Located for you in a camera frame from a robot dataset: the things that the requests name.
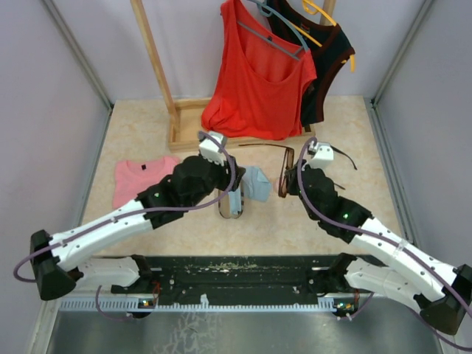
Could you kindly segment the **tortoiseshell brown sunglasses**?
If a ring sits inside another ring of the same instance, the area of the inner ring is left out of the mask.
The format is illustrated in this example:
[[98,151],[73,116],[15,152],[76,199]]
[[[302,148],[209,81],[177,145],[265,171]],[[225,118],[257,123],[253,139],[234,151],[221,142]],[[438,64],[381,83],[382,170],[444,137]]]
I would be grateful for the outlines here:
[[282,160],[282,167],[280,171],[280,177],[278,178],[277,195],[280,198],[285,198],[288,193],[287,178],[285,173],[291,170],[294,166],[294,149],[289,146],[279,145],[274,143],[260,142],[260,143],[243,143],[239,144],[239,147],[251,147],[251,146],[271,146],[284,149],[284,156]]

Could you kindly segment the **small light blue cloth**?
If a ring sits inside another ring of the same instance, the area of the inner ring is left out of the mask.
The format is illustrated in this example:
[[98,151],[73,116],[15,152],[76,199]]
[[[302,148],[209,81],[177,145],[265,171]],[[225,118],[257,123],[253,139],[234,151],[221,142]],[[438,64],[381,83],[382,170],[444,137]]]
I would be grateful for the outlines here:
[[243,199],[241,189],[238,188],[235,191],[228,193],[229,196],[229,211],[232,217],[239,216],[243,211]]

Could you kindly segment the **plaid brown glasses case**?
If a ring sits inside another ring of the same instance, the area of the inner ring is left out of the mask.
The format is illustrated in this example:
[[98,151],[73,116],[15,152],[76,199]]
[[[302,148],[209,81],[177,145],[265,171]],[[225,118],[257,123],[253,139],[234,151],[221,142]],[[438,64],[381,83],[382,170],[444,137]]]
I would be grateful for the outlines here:
[[244,212],[244,189],[241,184],[234,192],[228,192],[218,202],[218,212],[224,219],[237,219]]

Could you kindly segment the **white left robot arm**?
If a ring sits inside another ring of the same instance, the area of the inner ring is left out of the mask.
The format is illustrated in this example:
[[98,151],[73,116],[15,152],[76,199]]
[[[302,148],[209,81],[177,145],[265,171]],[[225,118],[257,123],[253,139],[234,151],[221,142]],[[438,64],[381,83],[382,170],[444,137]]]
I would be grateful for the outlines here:
[[118,294],[148,291],[153,274],[143,256],[97,257],[97,252],[199,209],[214,190],[235,190],[245,171],[234,157],[219,165],[191,156],[158,184],[95,221],[53,235],[44,230],[34,233],[31,265],[40,298],[58,299],[78,288],[99,286]]

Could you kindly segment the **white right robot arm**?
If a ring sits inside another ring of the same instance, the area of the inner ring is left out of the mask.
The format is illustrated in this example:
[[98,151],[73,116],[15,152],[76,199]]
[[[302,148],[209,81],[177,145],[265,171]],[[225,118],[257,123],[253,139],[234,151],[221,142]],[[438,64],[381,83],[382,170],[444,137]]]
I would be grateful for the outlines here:
[[367,251],[381,265],[341,254],[329,272],[337,291],[380,294],[413,310],[429,326],[454,335],[471,314],[471,267],[444,263],[397,236],[373,214],[340,196],[333,181],[308,164],[282,169],[279,194],[296,195],[328,235]]

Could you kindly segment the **wooden clothes rack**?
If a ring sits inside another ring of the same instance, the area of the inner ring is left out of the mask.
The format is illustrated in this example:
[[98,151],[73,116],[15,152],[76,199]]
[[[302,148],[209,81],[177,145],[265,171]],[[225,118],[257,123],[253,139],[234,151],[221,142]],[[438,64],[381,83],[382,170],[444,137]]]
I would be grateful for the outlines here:
[[[153,38],[148,17],[142,1],[130,1],[131,6],[141,32],[151,66],[162,92],[169,118],[168,147],[172,152],[190,151],[198,146],[197,133],[201,130],[201,114],[210,101],[209,97],[198,99],[174,99],[170,92],[162,62]],[[238,146],[243,143],[295,143],[302,142],[309,137],[315,136],[314,125],[304,127],[304,132],[300,136],[292,136],[285,141],[263,141],[254,137],[240,137],[228,139],[227,147]]]

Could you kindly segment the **folded pink t-shirt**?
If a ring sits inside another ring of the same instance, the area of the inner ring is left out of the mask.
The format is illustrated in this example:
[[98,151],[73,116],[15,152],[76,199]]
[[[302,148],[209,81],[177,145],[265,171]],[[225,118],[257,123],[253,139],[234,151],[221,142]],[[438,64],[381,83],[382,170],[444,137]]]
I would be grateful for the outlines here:
[[115,188],[112,207],[118,209],[135,199],[140,192],[170,175],[180,162],[180,158],[176,156],[163,156],[148,162],[131,160],[117,162],[114,170]]

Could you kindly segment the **red tank top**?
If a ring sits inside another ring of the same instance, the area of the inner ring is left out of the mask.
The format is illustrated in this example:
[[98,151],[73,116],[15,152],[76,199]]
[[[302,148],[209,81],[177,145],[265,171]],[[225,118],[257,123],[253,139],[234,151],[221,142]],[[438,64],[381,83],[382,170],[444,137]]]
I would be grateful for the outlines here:
[[221,68],[202,126],[227,137],[301,135],[302,96],[316,79],[310,49],[273,34],[241,1],[222,3],[221,17]]

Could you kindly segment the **black maroon-trimmed tank top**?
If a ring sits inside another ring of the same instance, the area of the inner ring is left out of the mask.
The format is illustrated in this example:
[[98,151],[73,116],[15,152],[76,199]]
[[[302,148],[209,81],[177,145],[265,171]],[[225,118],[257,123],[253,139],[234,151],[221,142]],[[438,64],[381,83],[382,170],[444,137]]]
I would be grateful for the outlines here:
[[302,126],[323,122],[324,101],[336,75],[355,50],[340,25],[321,25],[308,20],[287,1],[268,1],[267,5],[299,27],[310,48],[316,69],[316,79],[302,97]]

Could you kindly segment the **grey-blue plastic hanger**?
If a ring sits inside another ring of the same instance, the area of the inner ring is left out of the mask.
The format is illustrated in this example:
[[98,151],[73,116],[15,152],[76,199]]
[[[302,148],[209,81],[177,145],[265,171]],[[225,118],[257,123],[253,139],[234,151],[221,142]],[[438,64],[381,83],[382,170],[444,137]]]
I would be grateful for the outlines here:
[[236,24],[240,28],[296,61],[300,61],[304,54],[310,54],[310,47],[305,40],[305,35],[302,35],[283,14],[273,8],[270,1],[251,1],[251,3],[256,6],[258,13],[266,19],[268,24],[266,33],[237,19]]

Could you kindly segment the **yellow plastic hanger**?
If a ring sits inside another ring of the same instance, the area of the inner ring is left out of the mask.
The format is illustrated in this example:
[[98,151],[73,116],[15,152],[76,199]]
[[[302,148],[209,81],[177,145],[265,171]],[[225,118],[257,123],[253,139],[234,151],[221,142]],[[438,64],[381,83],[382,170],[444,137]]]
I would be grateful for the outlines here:
[[[301,0],[302,8],[308,15],[320,15],[320,22],[319,24],[322,26],[327,26],[331,24],[333,27],[337,25],[337,22],[332,18],[333,11],[336,6],[335,0],[325,0],[323,5],[320,7],[314,1],[309,0]],[[311,42],[313,42],[318,47],[322,47],[322,44],[318,42],[314,37],[312,37],[307,31],[303,30],[303,28],[296,26],[293,24],[295,29],[308,38]]]

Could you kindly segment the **black frame sunglasses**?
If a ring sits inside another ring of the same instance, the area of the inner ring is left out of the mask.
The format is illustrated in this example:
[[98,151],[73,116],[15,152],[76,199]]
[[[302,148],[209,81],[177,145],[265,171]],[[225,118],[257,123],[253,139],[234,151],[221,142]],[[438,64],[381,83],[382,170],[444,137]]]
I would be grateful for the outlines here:
[[[334,153],[340,154],[341,156],[347,158],[350,161],[351,165],[353,166],[353,169],[356,170],[356,171],[358,170],[358,167],[357,167],[356,163],[354,162],[354,160],[348,154],[346,154],[344,151],[338,149],[334,145],[331,145],[331,149],[333,150]],[[336,187],[340,188],[341,190],[346,190],[346,188],[341,186],[340,184],[337,184],[336,182],[334,182],[334,184],[335,184]]]

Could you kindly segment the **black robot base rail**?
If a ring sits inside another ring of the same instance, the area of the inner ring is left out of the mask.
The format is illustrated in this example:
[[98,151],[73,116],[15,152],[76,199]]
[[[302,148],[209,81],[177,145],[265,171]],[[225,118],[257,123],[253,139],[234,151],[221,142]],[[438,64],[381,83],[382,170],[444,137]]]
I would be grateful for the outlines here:
[[339,317],[357,313],[366,292],[341,273],[348,254],[286,256],[137,256],[133,285],[112,285],[120,295],[146,295],[145,309],[165,306],[229,310],[319,308]]

